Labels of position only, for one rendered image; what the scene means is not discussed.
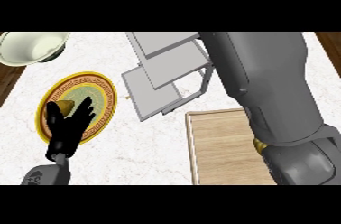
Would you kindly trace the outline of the round yellow patterned plate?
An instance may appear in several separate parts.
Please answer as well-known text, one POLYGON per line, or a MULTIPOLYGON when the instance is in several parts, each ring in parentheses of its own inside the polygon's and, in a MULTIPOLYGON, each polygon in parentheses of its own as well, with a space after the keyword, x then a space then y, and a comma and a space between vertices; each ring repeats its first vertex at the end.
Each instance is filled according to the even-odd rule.
POLYGON ((35 125, 36 131, 46 143, 49 143, 52 137, 46 120, 49 101, 74 101, 76 106, 67 115, 70 117, 86 97, 92 99, 91 106, 97 116, 91 121, 80 144, 85 144, 105 129, 117 109, 117 89, 113 81, 99 72, 83 71, 66 77, 42 98, 36 110, 35 125))

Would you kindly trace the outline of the gold can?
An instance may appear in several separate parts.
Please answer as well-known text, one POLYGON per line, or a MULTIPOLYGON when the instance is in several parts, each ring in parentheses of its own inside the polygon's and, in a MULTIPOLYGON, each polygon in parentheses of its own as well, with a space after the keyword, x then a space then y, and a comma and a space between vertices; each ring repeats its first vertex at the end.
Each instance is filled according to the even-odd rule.
POLYGON ((262 153, 268 147, 268 144, 263 143, 257 138, 253 139, 253 145, 254 145, 257 153, 262 153))

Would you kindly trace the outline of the pale green bowl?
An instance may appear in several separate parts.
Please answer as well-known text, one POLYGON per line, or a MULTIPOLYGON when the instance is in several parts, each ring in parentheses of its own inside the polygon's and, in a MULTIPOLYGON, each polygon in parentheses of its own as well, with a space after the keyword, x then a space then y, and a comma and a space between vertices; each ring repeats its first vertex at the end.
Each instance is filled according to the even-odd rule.
POLYGON ((20 67, 55 60, 64 52, 70 32, 4 32, 0 63, 20 67))

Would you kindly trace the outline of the grey tiered shelf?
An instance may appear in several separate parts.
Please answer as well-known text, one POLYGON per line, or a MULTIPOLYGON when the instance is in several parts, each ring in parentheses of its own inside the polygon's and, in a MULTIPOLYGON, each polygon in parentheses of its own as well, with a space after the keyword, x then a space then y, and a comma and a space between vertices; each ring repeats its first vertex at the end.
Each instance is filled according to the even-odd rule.
POLYGON ((122 77, 139 119, 145 121, 157 113, 167 115, 207 92, 213 63, 198 44, 198 32, 126 32, 126 35, 141 62, 122 77), (203 77, 201 87, 185 98, 175 81, 195 71, 203 77))

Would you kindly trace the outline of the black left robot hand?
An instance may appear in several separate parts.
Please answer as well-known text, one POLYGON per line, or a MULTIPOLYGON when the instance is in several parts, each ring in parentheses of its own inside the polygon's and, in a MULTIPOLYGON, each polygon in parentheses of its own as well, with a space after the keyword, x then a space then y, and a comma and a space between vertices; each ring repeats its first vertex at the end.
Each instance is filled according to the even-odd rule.
POLYGON ((86 97, 70 117, 63 116, 58 104, 51 101, 48 103, 48 128, 52 137, 48 145, 46 158, 55 162, 58 154, 66 154, 71 158, 82 142, 83 134, 89 128, 89 124, 97 114, 91 97, 86 97))

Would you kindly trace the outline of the yellow wedge of food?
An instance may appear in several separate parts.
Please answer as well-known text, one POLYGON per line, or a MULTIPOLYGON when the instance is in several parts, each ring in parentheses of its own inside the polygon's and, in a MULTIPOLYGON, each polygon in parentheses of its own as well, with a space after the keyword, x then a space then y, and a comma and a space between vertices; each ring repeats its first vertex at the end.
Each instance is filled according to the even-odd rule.
POLYGON ((73 100, 60 100, 57 102, 63 115, 67 117, 74 109, 76 102, 73 100))

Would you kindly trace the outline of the pale wooden tray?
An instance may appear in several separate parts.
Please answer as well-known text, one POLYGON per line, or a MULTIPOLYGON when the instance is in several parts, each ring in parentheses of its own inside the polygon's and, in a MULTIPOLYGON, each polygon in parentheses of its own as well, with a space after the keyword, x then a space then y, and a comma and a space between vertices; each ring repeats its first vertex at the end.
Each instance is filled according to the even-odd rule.
POLYGON ((185 114, 192 183, 275 185, 243 109, 185 114))

